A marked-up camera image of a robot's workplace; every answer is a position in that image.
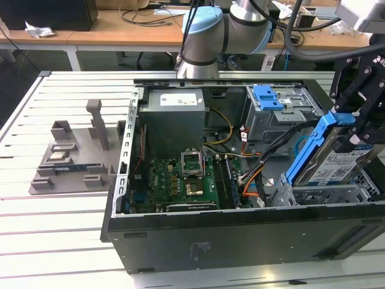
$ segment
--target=desk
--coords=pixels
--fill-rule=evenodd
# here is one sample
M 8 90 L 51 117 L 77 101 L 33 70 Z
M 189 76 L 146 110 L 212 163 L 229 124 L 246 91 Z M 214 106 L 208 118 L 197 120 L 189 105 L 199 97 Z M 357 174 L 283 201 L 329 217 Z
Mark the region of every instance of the desk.
M 165 16 L 138 16 L 138 21 L 149 21 Z M 164 27 L 142 27 L 122 21 L 117 10 L 99 11 L 99 16 L 91 31 L 57 31 L 57 35 L 35 39 L 24 31 L 10 31 L 10 38 L 20 49 L 25 50 L 61 50 L 66 51 L 73 70 L 81 70 L 77 51 L 143 51 L 143 52 L 179 52 L 182 44 L 181 28 L 173 23 Z M 175 21 L 182 24 L 182 16 Z M 368 44 L 364 34 L 355 36 L 332 36 L 329 33 L 313 32 L 306 36 L 301 49 L 310 53 L 337 51 L 346 48 L 359 48 Z M 274 40 L 261 52 L 265 54 L 263 71 L 271 70 L 272 63 L 283 47 L 283 37 L 276 31 Z M 0 49 L 14 47 L 4 36 L 0 36 Z
M 228 289 L 291 288 L 287 280 L 293 279 L 306 281 L 308 285 L 302 285 L 306 289 L 380 288 L 385 284 L 385 235 L 339 261 L 130 277 L 112 244 L 99 240 L 107 192 L 28 194 L 55 120 L 66 119 L 72 128 L 89 126 L 91 117 L 85 106 L 88 99 L 98 98 L 108 109 L 103 116 L 106 126 L 115 127 L 116 121 L 126 119 L 132 80 L 154 76 L 174 78 L 170 72 L 54 72 L 37 78 L 0 131 L 0 288 L 131 289 L 133 282 L 137 288 L 169 284 L 173 286 L 167 288 L 175 289 L 214 284 Z M 222 72 L 220 77 L 316 79 L 328 93 L 333 73 Z

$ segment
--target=crumpled paper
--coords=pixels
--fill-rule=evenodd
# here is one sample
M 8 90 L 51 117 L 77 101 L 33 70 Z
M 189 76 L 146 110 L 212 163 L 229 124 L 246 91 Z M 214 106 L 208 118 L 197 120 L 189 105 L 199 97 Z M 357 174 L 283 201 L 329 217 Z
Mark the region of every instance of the crumpled paper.
M 43 28 L 35 27 L 35 26 L 28 24 L 27 21 L 25 21 L 25 26 L 26 26 L 25 31 L 30 36 L 35 37 L 37 39 L 39 39 L 41 37 L 47 37 L 47 36 L 55 35 L 55 33 L 49 27 L 43 27 Z

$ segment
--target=computer case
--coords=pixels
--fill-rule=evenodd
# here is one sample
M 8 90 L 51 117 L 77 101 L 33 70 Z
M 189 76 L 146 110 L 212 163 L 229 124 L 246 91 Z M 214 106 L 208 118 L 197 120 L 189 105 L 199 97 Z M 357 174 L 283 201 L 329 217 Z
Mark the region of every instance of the computer case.
M 229 82 L 221 79 L 213 85 Z M 234 85 L 240 82 L 231 80 Z M 290 82 L 302 83 L 323 112 L 333 105 L 316 81 L 282 81 Z M 194 81 L 191 86 L 195 83 L 196 88 L 210 85 Z M 137 84 L 138 89 L 145 90 L 151 85 L 157 89 L 157 85 L 171 85 L 163 79 L 141 79 Z M 283 163 L 277 162 L 282 169 Z M 384 199 L 385 185 L 381 177 L 384 170 L 384 165 L 376 158 L 365 168 L 363 176 L 355 180 L 356 183 L 370 183 L 368 190 L 377 191 L 374 198 L 378 201 Z M 125 185 L 119 181 L 119 175 L 118 185 Z M 114 190 L 111 186 L 100 239 L 113 243 L 129 274 L 344 259 L 385 231 L 384 202 L 133 214 L 129 217 L 115 213 L 118 208 L 115 201 L 119 197 Z
M 24 30 L 25 21 L 53 30 L 89 31 L 97 19 L 95 0 L 0 1 L 0 17 L 10 30 Z

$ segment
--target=wooden desk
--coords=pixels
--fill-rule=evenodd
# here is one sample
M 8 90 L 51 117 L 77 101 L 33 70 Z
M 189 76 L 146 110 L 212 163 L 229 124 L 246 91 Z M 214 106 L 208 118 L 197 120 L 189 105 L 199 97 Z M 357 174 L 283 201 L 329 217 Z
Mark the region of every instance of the wooden desk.
M 15 43 L 38 43 L 38 44 L 68 44 L 68 38 L 73 31 L 58 30 L 55 35 L 50 37 L 41 37 L 37 39 L 31 37 L 24 30 L 10 30 L 7 35 Z M 0 33 L 0 43 L 8 43 L 8 39 Z
M 127 15 L 132 19 L 133 13 Z M 164 18 L 164 15 L 138 16 L 136 21 L 151 21 Z M 174 18 L 181 25 L 182 16 Z M 143 51 L 143 52 L 179 52 L 182 44 L 182 30 L 173 19 L 166 20 L 172 25 L 161 27 L 143 27 L 123 21 L 117 10 L 99 11 L 91 31 L 57 31 L 57 35 L 35 39 L 24 31 L 10 31 L 10 38 L 20 49 L 26 50 L 61 50 L 66 51 L 73 70 L 81 70 L 77 51 Z M 369 39 L 364 34 L 333 36 L 328 28 L 322 31 L 305 33 L 305 42 L 300 49 L 308 53 L 341 51 L 368 45 Z M 283 47 L 283 36 L 276 31 L 274 40 L 262 52 L 265 54 L 262 70 L 271 70 L 272 60 Z M 14 47 L 0 36 L 0 49 Z
M 304 33 L 304 36 L 305 41 L 301 45 L 303 50 L 341 51 L 361 48 L 369 44 L 369 37 L 366 34 L 331 35 L 329 28 Z M 283 47 L 283 33 L 276 31 L 273 42 L 269 43 L 267 47 L 281 49 Z
M 151 10 L 140 11 L 149 14 Z M 128 13 L 125 17 L 132 19 L 135 14 Z M 168 17 L 167 15 L 138 16 L 137 22 L 148 22 Z M 170 26 L 143 27 L 125 22 L 117 10 L 99 11 L 99 16 L 91 31 L 74 31 L 68 38 L 69 44 L 75 45 L 137 45 L 137 46 L 178 46 L 182 44 L 183 16 L 167 19 Z

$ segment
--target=yellow wire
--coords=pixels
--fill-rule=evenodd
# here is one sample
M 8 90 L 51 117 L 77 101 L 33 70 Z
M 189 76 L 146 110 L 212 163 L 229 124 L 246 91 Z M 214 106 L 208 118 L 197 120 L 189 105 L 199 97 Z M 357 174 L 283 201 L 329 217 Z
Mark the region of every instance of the yellow wire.
M 223 113 L 221 113 L 219 110 L 217 110 L 216 108 L 210 108 L 210 109 L 216 111 L 229 124 L 230 133 L 224 140 L 210 141 L 209 143 L 203 143 L 203 144 L 204 145 L 219 145 L 221 143 L 224 143 L 225 141 L 228 141 L 231 138 L 231 136 L 233 135 L 233 126 L 230 123 L 230 121 L 227 119 L 227 117 Z

